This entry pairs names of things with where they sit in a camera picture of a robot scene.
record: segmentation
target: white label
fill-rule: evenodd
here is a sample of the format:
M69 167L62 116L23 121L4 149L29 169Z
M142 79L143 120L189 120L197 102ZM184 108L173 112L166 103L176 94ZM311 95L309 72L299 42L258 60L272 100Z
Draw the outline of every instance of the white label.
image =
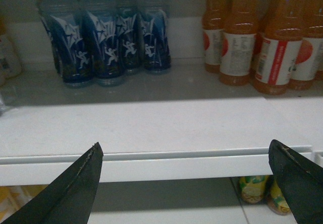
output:
M249 74L256 34L236 35L224 33L220 71L230 76Z
M320 62L323 61L323 38L303 38L296 60L292 79L308 81L315 77Z
M256 79L270 85L288 84L302 41L263 39Z
M204 30L205 62L210 65L220 65L223 43L223 29Z

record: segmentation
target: juice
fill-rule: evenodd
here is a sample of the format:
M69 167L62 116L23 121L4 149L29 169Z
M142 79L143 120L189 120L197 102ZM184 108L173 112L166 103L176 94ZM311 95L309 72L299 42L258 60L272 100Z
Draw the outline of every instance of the juice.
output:
M279 0L265 29L254 87L261 93L286 92L302 43L305 0Z
M268 22L275 16L275 12L278 6L279 0L271 0L268 10L265 16L259 21L259 28L257 32L256 42L253 49L253 56L251 61L251 68L250 68L250 77L251 79L254 78L256 74L256 70L258 67L258 59L261 52L262 41L264 37L264 31Z
M250 62L258 30L257 0L233 0L224 26L220 81L227 85L249 82Z
M223 27L227 17L227 0L206 0L206 11L202 18L205 50L205 69L211 73L220 71Z
M309 89L323 62L323 0L306 0L304 38L288 87Z

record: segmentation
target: white shelf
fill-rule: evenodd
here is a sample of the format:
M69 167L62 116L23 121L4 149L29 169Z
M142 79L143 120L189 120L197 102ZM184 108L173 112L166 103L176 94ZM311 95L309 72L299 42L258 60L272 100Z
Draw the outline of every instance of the white shelf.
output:
M304 97L322 95L318 87ZM101 182L270 174L272 139L310 159L319 150L290 123L294 108L282 114L283 97L268 102L250 85L223 85L199 59L113 88L69 89L55 72L25 72L0 92L10 106L0 117L0 186L48 184L97 141Z

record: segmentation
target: beverage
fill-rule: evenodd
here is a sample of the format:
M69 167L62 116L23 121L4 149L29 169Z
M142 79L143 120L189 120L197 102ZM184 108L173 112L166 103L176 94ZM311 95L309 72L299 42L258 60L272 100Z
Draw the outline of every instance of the beverage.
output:
M241 198L249 204L260 202L264 198L268 178L269 176L240 177Z
M278 215L287 215L291 210L283 196L281 189L278 187L277 182L274 181L267 196L267 205L274 213Z
M206 0L202 18L205 50L205 69L211 73L220 71L223 27L228 13L228 0Z
M306 0L304 10L304 38L288 87L309 89L323 62L323 0Z
M249 82L250 62L258 30L257 0L233 0L224 26L220 81L227 85Z
M259 21L259 28L257 32L256 42L253 49L253 56L252 56L251 68L250 68L251 79L254 79L254 76L256 74L256 70L258 67L257 63L261 52L266 25L274 17L278 3L279 3L279 0L271 0L265 16Z
M302 43L305 0L279 0L265 29L253 86L261 93L286 92Z
M42 21L48 26L61 60L63 82L69 87L88 85L92 60L82 37L82 17L76 0L42 0Z
M153 74L171 67L167 29L169 0L139 0L140 22L144 43L144 67Z
M16 77L22 68L12 43L9 41L3 18L0 18L0 67L5 78Z
M52 56L53 56L53 61L54 61L54 66L55 66L55 69L56 69L56 72L58 74L61 73L61 61L60 61L60 57L59 57L59 54L58 54L58 49L57 47L55 46L54 42L53 42L53 37L51 35L51 32L50 32L50 29L49 29L49 26L47 25L47 23L45 22L44 20L44 17L42 16L42 11L40 9L40 4L41 4L42 0L37 0L36 1L36 8L37 8L37 11L40 15L40 18L41 18L41 22L46 30L46 33L50 39L50 44L51 44L51 52L52 52Z
M118 12L119 57L128 75L136 74L141 66L137 0L115 1Z
M86 46L93 58L96 81L101 86L124 82L125 68L119 58L115 0L80 0Z

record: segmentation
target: running figure graphic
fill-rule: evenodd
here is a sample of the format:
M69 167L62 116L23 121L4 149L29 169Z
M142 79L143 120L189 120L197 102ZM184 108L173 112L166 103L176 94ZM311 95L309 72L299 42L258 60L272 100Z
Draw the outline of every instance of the running figure graphic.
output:
M89 63L89 59L86 58L86 54L87 52L82 52L82 51L75 51L75 54L76 54L76 57L78 57L81 62L80 62L80 68L79 69L82 69L83 68L83 64L88 64Z
M125 53L125 57L128 56L129 53L131 53L132 55L136 54L137 49L134 48L134 43L130 43L130 42L126 42L126 44L123 43L123 46L127 49L126 53Z
M108 65L111 65L112 61L118 62L118 56L115 54L116 49L109 48L106 49L106 46L104 46L104 52L110 56Z

